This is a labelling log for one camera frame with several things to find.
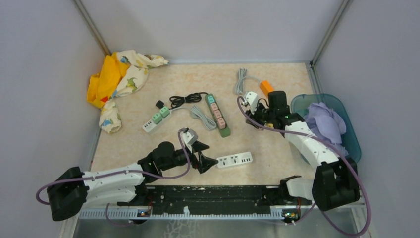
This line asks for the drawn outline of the orange power strip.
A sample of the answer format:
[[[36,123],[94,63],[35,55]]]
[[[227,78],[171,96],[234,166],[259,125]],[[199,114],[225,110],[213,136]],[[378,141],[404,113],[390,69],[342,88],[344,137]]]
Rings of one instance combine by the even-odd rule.
[[[264,80],[260,82],[260,90],[266,97],[268,97],[269,93],[274,91],[274,88],[268,81]]]

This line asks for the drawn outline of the white usb power strip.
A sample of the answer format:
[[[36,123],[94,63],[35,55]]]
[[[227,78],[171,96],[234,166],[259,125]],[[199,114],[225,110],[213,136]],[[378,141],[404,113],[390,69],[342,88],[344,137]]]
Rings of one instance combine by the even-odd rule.
[[[251,163],[253,162],[253,156],[251,152],[243,152],[218,157],[216,160],[218,161],[217,167],[219,169],[225,169]]]

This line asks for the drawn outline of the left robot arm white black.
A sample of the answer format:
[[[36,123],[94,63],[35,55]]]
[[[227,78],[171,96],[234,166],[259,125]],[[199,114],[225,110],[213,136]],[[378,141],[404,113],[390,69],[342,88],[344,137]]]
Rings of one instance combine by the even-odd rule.
[[[203,155],[202,151],[208,148],[196,141],[176,150],[165,141],[146,157],[123,168],[93,173],[72,167],[47,187],[52,219],[63,221],[82,209],[108,203],[143,205],[149,198],[146,185],[164,179],[163,171],[186,165],[202,174],[217,165],[216,159]]]

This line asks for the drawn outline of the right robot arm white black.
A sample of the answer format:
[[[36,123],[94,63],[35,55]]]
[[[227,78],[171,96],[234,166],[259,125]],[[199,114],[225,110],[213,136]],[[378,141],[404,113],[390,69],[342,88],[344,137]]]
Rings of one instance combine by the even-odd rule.
[[[312,200],[320,210],[331,209],[356,202],[360,187],[351,170],[356,171],[356,162],[343,161],[325,143],[321,142],[308,127],[304,118],[290,111],[284,91],[268,94],[268,106],[260,102],[255,92],[246,92],[241,104],[246,110],[246,123],[255,128],[281,131],[281,135],[294,145],[315,170],[313,179],[292,176],[280,181],[279,199],[292,204],[298,197]]]

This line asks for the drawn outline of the green long power strip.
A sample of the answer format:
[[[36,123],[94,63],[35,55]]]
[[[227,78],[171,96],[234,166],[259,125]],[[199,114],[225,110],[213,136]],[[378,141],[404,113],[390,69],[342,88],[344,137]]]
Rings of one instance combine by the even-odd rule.
[[[231,130],[227,124],[226,118],[218,104],[214,94],[205,95],[205,102],[210,111],[210,114],[216,123],[216,129],[218,130],[222,138],[226,138],[231,135]]]

